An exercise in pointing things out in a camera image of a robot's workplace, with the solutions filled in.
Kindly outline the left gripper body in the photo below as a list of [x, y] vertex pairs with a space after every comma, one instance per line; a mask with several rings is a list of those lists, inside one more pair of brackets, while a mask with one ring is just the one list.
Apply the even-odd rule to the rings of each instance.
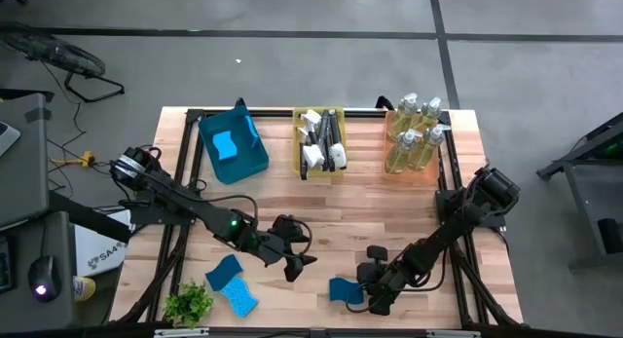
[[285, 239], [269, 232], [247, 228], [238, 239], [238, 250], [262, 260], [266, 267], [284, 257]]

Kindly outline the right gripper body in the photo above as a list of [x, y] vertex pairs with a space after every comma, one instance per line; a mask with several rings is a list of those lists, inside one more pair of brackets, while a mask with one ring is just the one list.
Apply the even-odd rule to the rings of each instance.
[[357, 281], [371, 300], [394, 300], [407, 285], [415, 284], [415, 275], [401, 260], [362, 262], [357, 265]]

